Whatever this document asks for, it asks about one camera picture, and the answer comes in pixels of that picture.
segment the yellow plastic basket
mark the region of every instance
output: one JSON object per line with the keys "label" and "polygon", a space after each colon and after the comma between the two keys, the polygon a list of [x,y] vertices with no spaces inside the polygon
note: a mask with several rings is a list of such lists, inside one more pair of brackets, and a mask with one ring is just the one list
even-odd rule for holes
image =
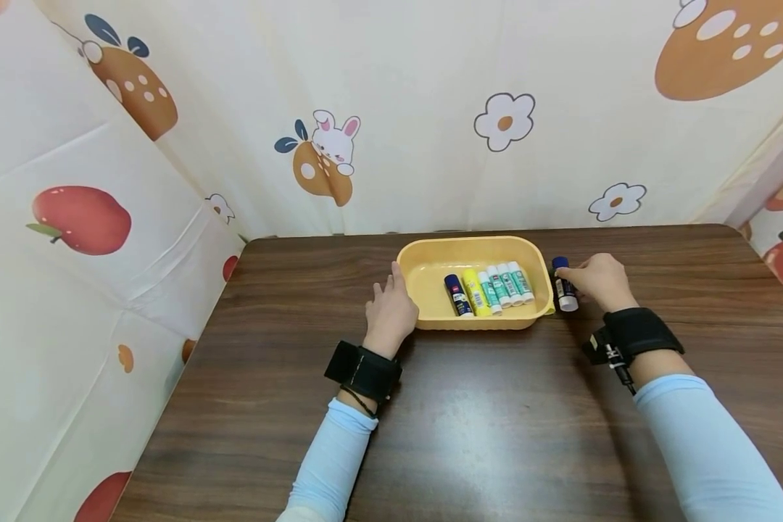
{"label": "yellow plastic basket", "polygon": [[[534,301],[505,308],[501,315],[459,318],[447,296],[443,279],[468,268],[486,270],[515,260],[534,291]],[[545,260],[534,243],[516,236],[460,237],[414,241],[397,255],[406,276],[409,297],[420,308],[421,330],[522,330],[541,315],[553,313],[553,291]]]}

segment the arm sleeve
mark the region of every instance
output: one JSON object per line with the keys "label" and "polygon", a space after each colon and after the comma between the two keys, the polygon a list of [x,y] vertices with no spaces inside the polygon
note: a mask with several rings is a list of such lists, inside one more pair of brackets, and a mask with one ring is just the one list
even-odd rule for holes
{"label": "arm sleeve", "polygon": [[299,468],[287,509],[276,522],[342,522],[375,418],[336,399]]}
{"label": "arm sleeve", "polygon": [[666,375],[635,395],[689,522],[783,521],[783,489],[704,380]]}

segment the blue glue stick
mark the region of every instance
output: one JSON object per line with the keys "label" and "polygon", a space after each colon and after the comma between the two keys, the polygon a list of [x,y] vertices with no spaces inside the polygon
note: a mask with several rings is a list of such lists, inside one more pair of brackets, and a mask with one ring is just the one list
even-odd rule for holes
{"label": "blue glue stick", "polygon": [[[551,262],[553,271],[557,271],[558,268],[568,268],[568,258],[555,257]],[[553,286],[557,292],[557,303],[560,304],[560,309],[563,312],[573,312],[577,310],[579,304],[577,302],[577,294],[574,292],[574,286],[571,282],[568,282],[562,277],[553,276]]]}
{"label": "blue glue stick", "polygon": [[452,306],[455,307],[455,314],[458,315],[459,318],[472,318],[473,308],[467,300],[467,294],[464,293],[458,276],[455,274],[447,275],[444,277],[444,285],[447,287],[447,293],[452,301]]}

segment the green leaf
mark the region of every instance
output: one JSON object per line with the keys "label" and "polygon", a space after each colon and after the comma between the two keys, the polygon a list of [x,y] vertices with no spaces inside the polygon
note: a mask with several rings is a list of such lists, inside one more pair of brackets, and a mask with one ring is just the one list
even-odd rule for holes
{"label": "green leaf", "polygon": [[61,231],[55,228],[54,226],[44,225],[41,223],[30,223],[27,225],[27,228],[34,230],[35,232],[38,232],[38,234],[43,234],[45,236],[61,237]]}

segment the brown table surface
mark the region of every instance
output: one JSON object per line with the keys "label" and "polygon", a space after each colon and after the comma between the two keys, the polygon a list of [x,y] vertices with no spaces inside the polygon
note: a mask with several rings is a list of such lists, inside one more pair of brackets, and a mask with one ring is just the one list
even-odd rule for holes
{"label": "brown table surface", "polygon": [[[508,234],[546,262],[620,259],[783,484],[783,288],[737,232]],[[250,243],[112,520],[273,522],[335,394],[322,373],[337,341],[362,340],[370,285],[398,251],[439,236]],[[579,355],[600,316],[586,304],[524,331],[415,331],[347,520],[682,521],[627,390]]]}

